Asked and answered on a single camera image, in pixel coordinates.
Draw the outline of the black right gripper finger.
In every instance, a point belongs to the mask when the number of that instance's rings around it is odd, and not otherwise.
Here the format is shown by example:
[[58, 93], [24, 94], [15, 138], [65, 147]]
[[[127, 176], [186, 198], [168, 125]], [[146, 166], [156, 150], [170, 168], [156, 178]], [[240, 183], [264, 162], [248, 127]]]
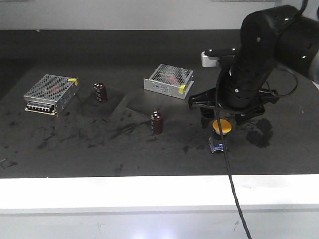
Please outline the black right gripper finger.
[[215, 107], [212, 107], [212, 108], [200, 107], [200, 112], [201, 112], [202, 128], [207, 128], [209, 124], [216, 119]]
[[255, 118], [257, 116], [261, 116], [263, 114], [264, 114], [264, 111], [251, 111], [251, 112], [247, 112], [245, 114], [236, 114], [235, 121], [236, 121], [237, 125], [242, 125], [245, 122], [247, 122], [248, 120]]

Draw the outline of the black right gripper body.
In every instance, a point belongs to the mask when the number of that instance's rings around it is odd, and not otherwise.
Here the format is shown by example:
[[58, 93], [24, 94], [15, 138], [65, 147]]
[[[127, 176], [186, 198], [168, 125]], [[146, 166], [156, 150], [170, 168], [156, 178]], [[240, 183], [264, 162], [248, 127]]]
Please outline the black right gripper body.
[[263, 89], [262, 86], [274, 68], [250, 71], [240, 67], [222, 68], [216, 87], [191, 95], [188, 106], [198, 106], [203, 117], [211, 117], [215, 109], [239, 115], [256, 117], [265, 112], [264, 105], [275, 104], [277, 91]]

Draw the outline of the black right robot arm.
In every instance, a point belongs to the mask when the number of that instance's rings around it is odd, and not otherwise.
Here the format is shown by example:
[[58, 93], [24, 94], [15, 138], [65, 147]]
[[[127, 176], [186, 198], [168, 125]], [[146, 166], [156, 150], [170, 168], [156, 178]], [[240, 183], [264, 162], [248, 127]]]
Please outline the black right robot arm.
[[243, 20], [240, 38], [240, 49], [202, 53], [204, 66], [219, 60], [222, 67], [215, 88], [188, 99], [189, 106], [199, 106], [202, 127], [214, 120], [217, 110], [234, 113], [238, 124], [262, 115], [266, 103], [279, 100], [275, 90], [263, 89], [279, 65], [319, 80], [319, 23], [301, 10], [283, 5], [253, 12]]

